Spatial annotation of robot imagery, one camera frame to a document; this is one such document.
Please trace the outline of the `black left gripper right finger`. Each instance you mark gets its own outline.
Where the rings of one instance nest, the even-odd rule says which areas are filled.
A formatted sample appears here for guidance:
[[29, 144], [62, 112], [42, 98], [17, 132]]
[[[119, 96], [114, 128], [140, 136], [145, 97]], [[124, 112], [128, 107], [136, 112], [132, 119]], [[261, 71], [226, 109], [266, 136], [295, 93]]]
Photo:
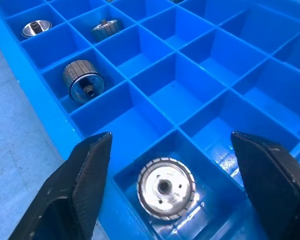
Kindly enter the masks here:
[[300, 164], [280, 143], [233, 131], [243, 186], [269, 240], [300, 240]]

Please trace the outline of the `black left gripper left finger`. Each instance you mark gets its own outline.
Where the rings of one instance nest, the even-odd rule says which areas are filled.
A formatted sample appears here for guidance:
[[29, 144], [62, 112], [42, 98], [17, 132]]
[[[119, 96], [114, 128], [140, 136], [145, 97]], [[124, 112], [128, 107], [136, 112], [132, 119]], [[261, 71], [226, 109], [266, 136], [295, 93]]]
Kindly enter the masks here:
[[103, 202], [113, 135], [78, 143], [43, 183], [8, 240], [91, 240]]

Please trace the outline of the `ribbed metal roller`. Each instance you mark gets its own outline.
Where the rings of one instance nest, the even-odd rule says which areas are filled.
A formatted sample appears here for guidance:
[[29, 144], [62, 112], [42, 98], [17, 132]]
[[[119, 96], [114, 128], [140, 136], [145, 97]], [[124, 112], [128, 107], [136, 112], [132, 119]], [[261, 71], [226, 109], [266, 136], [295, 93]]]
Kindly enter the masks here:
[[105, 90], [105, 79], [88, 60], [75, 60], [62, 73], [69, 96], [85, 104], [101, 95]]
[[25, 38], [31, 38], [48, 31], [52, 27], [52, 23], [48, 20], [34, 20], [23, 27], [21, 35]]
[[97, 42], [101, 42], [122, 30], [122, 23], [119, 19], [101, 20], [98, 25], [91, 29], [92, 36]]
[[175, 221], [191, 208], [196, 183], [182, 162], [158, 157], [141, 169], [136, 191], [140, 205], [149, 215], [161, 221]]

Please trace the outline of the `blue compartment tray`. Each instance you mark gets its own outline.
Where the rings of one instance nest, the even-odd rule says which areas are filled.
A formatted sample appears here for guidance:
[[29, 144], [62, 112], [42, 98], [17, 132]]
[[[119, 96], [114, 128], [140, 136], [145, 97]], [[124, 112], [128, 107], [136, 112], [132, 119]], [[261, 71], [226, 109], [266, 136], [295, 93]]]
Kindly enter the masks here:
[[[119, 19], [100, 42], [91, 29]], [[52, 28], [25, 38], [36, 20]], [[112, 133], [98, 220], [111, 240], [268, 240], [245, 195], [231, 132], [300, 158], [300, 0], [0, 0], [0, 48], [63, 157]], [[74, 101], [63, 81], [87, 60], [104, 92]], [[171, 157], [194, 176], [186, 215], [159, 222], [137, 177]]]

